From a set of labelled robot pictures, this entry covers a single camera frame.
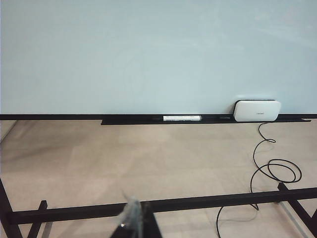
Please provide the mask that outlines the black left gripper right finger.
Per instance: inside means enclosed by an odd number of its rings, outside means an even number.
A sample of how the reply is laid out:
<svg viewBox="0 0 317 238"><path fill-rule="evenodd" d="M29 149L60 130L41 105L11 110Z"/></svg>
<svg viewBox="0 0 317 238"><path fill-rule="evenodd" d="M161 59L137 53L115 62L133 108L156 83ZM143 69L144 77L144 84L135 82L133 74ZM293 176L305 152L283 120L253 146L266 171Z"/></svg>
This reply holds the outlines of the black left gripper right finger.
<svg viewBox="0 0 317 238"><path fill-rule="evenodd" d="M162 238L159 226L152 211L150 202L142 204L143 215L143 237L144 238Z"/></svg>

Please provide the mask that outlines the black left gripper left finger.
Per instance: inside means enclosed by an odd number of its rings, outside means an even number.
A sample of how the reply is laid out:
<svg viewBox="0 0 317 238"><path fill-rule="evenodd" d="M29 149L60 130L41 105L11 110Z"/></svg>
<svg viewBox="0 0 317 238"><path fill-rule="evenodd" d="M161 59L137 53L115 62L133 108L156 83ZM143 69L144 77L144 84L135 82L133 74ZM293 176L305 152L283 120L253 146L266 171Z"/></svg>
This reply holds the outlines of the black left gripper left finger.
<svg viewBox="0 0 317 238"><path fill-rule="evenodd" d="M142 238L143 211L141 202L135 197L122 193L127 203L118 215L118 226L112 233L113 238Z"/></svg>

